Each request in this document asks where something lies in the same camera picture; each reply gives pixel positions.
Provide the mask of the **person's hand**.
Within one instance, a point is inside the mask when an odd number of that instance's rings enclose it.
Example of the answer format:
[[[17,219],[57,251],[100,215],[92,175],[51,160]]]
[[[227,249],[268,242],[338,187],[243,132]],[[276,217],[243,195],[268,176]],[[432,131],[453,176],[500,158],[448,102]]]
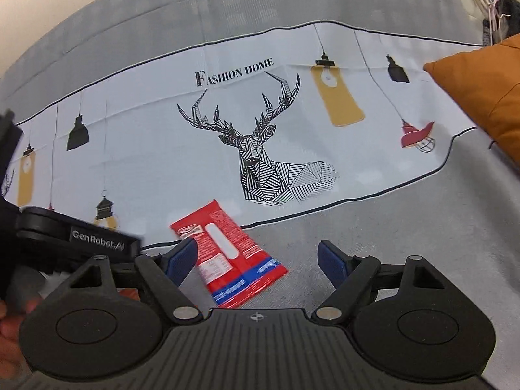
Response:
[[[24,314],[9,313],[5,301],[1,301],[0,373],[1,379],[16,378],[24,363],[19,344],[20,325],[28,313],[41,303],[42,298],[27,302]]]

